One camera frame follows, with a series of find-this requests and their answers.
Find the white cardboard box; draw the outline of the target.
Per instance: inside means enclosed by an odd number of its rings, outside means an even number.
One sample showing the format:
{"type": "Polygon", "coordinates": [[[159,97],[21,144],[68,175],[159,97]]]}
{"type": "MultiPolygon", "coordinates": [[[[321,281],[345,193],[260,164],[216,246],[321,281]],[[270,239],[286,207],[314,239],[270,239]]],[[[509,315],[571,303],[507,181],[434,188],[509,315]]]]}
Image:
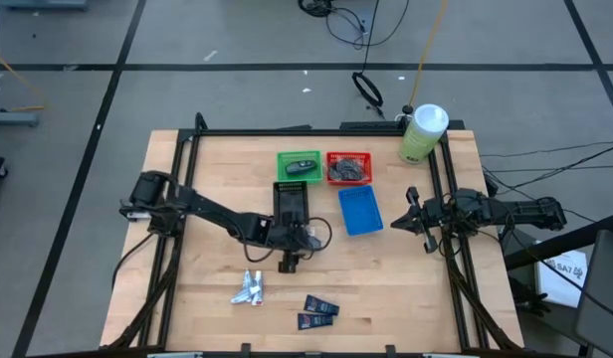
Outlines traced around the white cardboard box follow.
{"type": "Polygon", "coordinates": [[[547,294],[546,302],[571,308],[578,306],[588,265],[586,254],[570,251],[534,265],[535,289],[547,294]]]}

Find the grey floor stand base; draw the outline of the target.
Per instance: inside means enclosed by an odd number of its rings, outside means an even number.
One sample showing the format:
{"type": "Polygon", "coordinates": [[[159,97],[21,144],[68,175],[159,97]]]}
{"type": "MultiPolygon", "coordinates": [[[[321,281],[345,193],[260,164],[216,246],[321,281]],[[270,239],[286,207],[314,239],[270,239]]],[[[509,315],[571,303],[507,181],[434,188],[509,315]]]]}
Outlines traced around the grey floor stand base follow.
{"type": "Polygon", "coordinates": [[[0,125],[21,125],[36,127],[40,116],[30,112],[0,112],[0,125]]]}

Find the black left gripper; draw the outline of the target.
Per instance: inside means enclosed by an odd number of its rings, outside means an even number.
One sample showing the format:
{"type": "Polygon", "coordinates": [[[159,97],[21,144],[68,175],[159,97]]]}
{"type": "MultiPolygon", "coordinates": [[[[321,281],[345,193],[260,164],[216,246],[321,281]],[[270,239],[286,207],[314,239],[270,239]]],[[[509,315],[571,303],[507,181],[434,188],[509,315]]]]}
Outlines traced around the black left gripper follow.
{"type": "Polygon", "coordinates": [[[268,249],[282,251],[279,273],[295,273],[300,259],[312,251],[320,251],[322,242],[317,239],[316,228],[302,224],[273,226],[265,239],[268,249]]]}

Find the navy blue toiletry tube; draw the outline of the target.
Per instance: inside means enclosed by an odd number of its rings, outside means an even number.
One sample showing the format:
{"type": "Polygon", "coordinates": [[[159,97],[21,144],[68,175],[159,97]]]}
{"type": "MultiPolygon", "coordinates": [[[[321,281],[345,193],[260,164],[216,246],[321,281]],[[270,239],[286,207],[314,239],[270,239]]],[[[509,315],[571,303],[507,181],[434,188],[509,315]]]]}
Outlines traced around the navy blue toiletry tube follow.
{"type": "Polygon", "coordinates": [[[320,327],[325,327],[325,326],[331,326],[332,324],[333,324],[332,315],[311,314],[311,313],[299,313],[298,314],[298,330],[320,328],[320,327]]]}
{"type": "Polygon", "coordinates": [[[306,296],[304,310],[308,312],[330,315],[330,316],[339,315],[338,305],[328,302],[326,300],[317,298],[310,294],[306,296]]]}

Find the green wipes canister white lid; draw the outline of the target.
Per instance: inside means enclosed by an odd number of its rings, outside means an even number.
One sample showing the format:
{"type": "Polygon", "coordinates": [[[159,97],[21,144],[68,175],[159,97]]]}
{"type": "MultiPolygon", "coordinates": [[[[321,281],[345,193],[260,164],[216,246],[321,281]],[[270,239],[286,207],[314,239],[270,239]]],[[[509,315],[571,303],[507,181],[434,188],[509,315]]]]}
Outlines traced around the green wipes canister white lid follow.
{"type": "Polygon", "coordinates": [[[450,121],[447,111],[433,103],[422,104],[416,109],[405,105],[398,118],[406,121],[399,156],[409,164],[422,161],[433,150],[450,121]]]}

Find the patterned cloth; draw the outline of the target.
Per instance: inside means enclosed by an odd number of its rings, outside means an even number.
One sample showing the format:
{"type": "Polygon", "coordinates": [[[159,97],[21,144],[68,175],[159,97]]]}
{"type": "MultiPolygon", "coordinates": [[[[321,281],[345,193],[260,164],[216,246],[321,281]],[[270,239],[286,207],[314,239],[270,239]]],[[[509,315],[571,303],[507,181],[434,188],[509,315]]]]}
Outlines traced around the patterned cloth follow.
{"type": "Polygon", "coordinates": [[[335,182],[359,182],[368,179],[368,174],[360,161],[342,158],[328,168],[328,178],[335,182]]]}

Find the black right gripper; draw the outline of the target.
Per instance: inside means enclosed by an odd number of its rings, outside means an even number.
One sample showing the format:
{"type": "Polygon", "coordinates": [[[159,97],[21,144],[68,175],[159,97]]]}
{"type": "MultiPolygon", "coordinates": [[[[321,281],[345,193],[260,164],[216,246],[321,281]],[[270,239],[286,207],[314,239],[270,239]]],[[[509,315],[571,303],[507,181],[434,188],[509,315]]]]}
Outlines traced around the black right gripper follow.
{"type": "Polygon", "coordinates": [[[441,220],[444,216],[442,204],[437,198],[429,199],[420,204],[420,196],[416,187],[407,189],[406,198],[410,204],[408,210],[400,218],[393,221],[390,227],[424,235],[424,250],[427,254],[432,254],[438,250],[439,246],[435,237],[430,233],[430,229],[441,226],[441,220]]]}

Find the red plastic basket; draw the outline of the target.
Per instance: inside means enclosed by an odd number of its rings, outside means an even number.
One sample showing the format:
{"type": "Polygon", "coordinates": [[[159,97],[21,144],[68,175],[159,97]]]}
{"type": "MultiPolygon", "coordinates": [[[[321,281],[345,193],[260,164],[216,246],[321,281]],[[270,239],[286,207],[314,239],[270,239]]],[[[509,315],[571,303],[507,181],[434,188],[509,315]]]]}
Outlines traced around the red plastic basket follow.
{"type": "Polygon", "coordinates": [[[326,181],[328,184],[330,185],[337,185],[337,186],[362,186],[362,185],[367,185],[370,184],[372,182],[372,164],[371,164],[371,155],[368,152],[327,152],[326,153],[326,159],[325,159],[325,174],[326,174],[326,181]],[[353,159],[353,160],[357,160],[360,161],[362,163],[362,165],[364,166],[364,169],[366,170],[367,174],[368,174],[368,179],[365,181],[359,181],[359,182],[351,182],[351,181],[342,181],[342,182],[335,182],[332,181],[328,178],[328,168],[329,166],[342,159],[342,158],[347,158],[347,159],[353,159]]]}

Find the blue plastic basket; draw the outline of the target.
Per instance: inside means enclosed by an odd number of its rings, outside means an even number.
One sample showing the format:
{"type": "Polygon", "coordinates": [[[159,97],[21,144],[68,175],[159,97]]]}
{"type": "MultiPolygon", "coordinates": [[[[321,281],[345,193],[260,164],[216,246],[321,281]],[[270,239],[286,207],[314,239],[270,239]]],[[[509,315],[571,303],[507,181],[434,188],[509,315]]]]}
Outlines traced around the blue plastic basket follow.
{"type": "Polygon", "coordinates": [[[371,234],[383,229],[378,203],[370,185],[342,189],[338,192],[338,199],[350,236],[371,234]]]}

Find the black metal table frame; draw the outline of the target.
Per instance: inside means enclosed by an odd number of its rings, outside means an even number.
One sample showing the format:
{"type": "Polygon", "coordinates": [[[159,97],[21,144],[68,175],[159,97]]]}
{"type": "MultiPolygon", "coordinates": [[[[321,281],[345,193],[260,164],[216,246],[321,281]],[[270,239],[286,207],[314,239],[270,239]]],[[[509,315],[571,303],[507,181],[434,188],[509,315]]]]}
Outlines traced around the black metal table frame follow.
{"type": "Polygon", "coordinates": [[[308,187],[316,231],[329,242],[301,262],[295,273],[279,273],[280,253],[245,251],[220,227],[188,219],[179,244],[181,262],[169,293],[154,308],[145,344],[176,351],[255,353],[457,352],[479,344],[471,309],[462,317],[454,303],[445,260],[426,254],[421,237],[388,225],[407,210],[409,187],[422,198],[434,194],[444,169],[408,165],[398,155],[401,137],[381,129],[354,133],[339,129],[219,130],[202,133],[197,145],[177,130],[150,134],[142,166],[180,168],[179,177],[202,195],[237,212],[271,214],[277,153],[317,150],[368,152],[381,231],[350,236],[344,227],[338,188],[324,182],[308,187]],[[245,270],[263,273],[263,305],[232,304],[245,270]],[[339,306],[333,324],[298,330],[307,295],[339,306]]]}

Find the black plastic basket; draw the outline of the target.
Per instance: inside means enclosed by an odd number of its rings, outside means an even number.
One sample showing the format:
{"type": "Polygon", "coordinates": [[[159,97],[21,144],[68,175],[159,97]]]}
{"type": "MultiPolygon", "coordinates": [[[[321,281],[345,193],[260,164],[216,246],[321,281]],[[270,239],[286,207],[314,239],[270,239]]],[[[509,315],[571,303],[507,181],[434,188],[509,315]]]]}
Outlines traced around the black plastic basket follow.
{"type": "Polygon", "coordinates": [[[275,182],[273,190],[274,223],[285,227],[305,224],[309,218],[307,183],[275,182]]]}

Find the green plastic basket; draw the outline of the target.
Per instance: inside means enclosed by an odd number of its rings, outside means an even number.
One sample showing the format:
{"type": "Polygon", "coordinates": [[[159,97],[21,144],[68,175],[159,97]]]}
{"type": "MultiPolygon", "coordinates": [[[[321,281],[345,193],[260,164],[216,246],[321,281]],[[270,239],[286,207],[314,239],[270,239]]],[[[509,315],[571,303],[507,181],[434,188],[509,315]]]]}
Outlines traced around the green plastic basket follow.
{"type": "Polygon", "coordinates": [[[279,182],[299,182],[318,183],[322,180],[322,164],[320,152],[317,150],[308,151],[284,151],[277,153],[277,176],[279,182]],[[305,175],[288,176],[285,167],[293,161],[313,160],[317,168],[305,175]]]}

